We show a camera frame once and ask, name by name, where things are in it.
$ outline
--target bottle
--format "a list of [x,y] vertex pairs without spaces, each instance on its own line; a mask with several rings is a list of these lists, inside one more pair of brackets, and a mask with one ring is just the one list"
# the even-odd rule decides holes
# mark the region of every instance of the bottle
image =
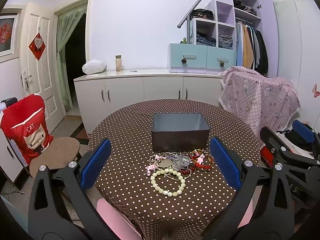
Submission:
[[119,72],[122,70],[122,65],[121,65],[121,55],[116,56],[116,71]]

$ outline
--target butterfly sticker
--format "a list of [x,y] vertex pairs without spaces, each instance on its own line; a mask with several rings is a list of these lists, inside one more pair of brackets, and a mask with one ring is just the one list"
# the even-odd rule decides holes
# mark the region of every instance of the butterfly sticker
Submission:
[[317,98],[318,96],[320,96],[320,92],[317,91],[317,83],[315,84],[315,86],[313,87],[313,95],[315,98]]

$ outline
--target round table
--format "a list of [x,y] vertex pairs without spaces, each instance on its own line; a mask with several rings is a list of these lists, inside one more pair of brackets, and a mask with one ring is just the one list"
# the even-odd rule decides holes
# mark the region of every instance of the round table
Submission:
[[[255,165],[260,162],[257,139],[251,128],[234,114],[209,104],[177,99],[124,107],[93,131],[89,151],[103,138],[109,138],[112,144],[112,154],[96,182],[102,196],[134,220],[146,240],[161,240],[166,231],[176,240],[194,239],[227,207],[235,190],[227,185],[215,163],[210,171],[193,172],[177,197],[154,190],[150,177],[145,175],[145,166],[154,154],[151,143],[154,113],[201,113],[211,127],[209,140],[218,136],[226,147]],[[176,181],[164,176],[157,176],[156,182],[170,191],[179,187]]]

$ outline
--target white cabinet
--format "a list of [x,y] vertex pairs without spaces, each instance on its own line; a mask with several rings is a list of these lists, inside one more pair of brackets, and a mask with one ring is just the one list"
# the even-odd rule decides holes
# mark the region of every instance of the white cabinet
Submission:
[[222,93],[220,78],[184,77],[183,99],[219,105]]
[[0,130],[0,166],[12,182],[23,169],[2,130]]
[[75,80],[79,108],[87,133],[113,112],[143,101],[157,99],[194,100],[220,106],[221,78],[192,76],[188,73],[149,75],[119,73],[81,77]]
[[143,77],[144,100],[182,99],[183,77]]
[[142,77],[107,78],[105,82],[110,114],[143,101]]
[[82,121],[87,133],[109,115],[105,79],[75,82]]

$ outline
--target green curtain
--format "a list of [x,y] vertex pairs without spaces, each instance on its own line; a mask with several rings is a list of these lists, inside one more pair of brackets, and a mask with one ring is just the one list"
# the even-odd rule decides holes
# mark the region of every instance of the green curtain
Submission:
[[70,110],[73,106],[68,86],[66,55],[64,48],[81,17],[84,13],[86,13],[86,11],[87,4],[83,4],[58,16],[57,68],[61,96],[66,111]]

